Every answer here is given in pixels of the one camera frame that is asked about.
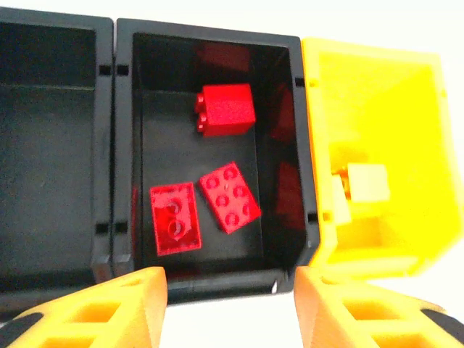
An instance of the red 2x3 brick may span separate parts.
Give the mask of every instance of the red 2x3 brick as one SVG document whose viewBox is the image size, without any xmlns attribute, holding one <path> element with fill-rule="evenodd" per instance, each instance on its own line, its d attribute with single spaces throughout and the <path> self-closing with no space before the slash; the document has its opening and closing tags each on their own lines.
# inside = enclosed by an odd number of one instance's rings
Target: red 2x3 brick
<svg viewBox="0 0 464 348">
<path fill-rule="evenodd" d="M 202 247 L 193 183 L 150 188 L 158 256 Z"/>
<path fill-rule="evenodd" d="M 233 233 L 261 216 L 261 209 L 235 162 L 201 177 L 199 184 L 226 233 Z"/>
</svg>

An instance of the black storage bin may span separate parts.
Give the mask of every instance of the black storage bin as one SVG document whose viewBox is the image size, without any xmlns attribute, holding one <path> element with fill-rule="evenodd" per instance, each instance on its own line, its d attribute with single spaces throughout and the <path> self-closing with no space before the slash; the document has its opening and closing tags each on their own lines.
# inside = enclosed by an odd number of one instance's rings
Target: black storage bin
<svg viewBox="0 0 464 348">
<path fill-rule="evenodd" d="M 289 291 L 319 244 L 305 80 L 296 37 L 142 20 L 117 21 L 115 275 L 161 265 L 169 302 Z M 203 138 L 203 85 L 250 83 L 257 122 L 244 136 Z M 196 187 L 203 246 L 158 257 L 149 189 L 235 161 L 262 217 L 227 235 Z"/>
<path fill-rule="evenodd" d="M 113 22 L 0 8 L 0 312 L 112 277 Z"/>
</svg>

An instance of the yellow storage bin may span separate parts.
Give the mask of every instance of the yellow storage bin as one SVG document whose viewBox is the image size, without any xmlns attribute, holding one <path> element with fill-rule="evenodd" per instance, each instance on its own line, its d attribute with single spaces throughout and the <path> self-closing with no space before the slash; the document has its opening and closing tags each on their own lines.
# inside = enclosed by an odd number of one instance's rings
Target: yellow storage bin
<svg viewBox="0 0 464 348">
<path fill-rule="evenodd" d="M 441 307 L 309 267 L 297 270 L 295 303 L 307 348 L 464 347 L 462 325 L 448 317 L 455 338 L 427 315 L 446 317 Z"/>
<path fill-rule="evenodd" d="M 412 274 L 462 231 L 439 57 L 315 38 L 302 48 L 320 222 L 311 266 Z"/>
</svg>

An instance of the red 2x2 brick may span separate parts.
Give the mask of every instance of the red 2x2 brick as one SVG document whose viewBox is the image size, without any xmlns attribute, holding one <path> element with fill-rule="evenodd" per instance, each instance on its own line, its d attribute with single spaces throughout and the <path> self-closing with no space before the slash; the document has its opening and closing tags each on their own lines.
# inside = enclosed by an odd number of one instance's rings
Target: red 2x2 brick
<svg viewBox="0 0 464 348">
<path fill-rule="evenodd" d="M 256 122 L 248 83 L 203 86 L 196 97 L 196 129 L 203 136 L 245 134 Z"/>
</svg>

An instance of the white background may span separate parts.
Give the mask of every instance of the white background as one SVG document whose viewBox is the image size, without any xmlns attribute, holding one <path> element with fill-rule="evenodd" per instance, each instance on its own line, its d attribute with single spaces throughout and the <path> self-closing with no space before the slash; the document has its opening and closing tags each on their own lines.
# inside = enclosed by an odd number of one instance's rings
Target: white background
<svg viewBox="0 0 464 348">
<path fill-rule="evenodd" d="M 461 1 L 455 4 L 453 1 L 390 0 L 379 4 L 306 0 L 303 6 L 297 6 L 291 1 L 257 5 L 251 1 L 221 0 L 188 4 L 153 0 L 0 0 L 0 5 L 98 15 L 113 20 L 121 17 L 159 20 L 438 52 L 442 56 L 458 163 L 460 172 L 464 173 L 464 4 Z M 445 10 L 436 10 L 438 6 Z M 372 283 L 435 302 L 464 322 L 463 267 L 464 241 L 461 241 L 418 277 Z M 168 307 L 161 342 L 161 348 L 301 346 L 293 294 Z"/>
</svg>

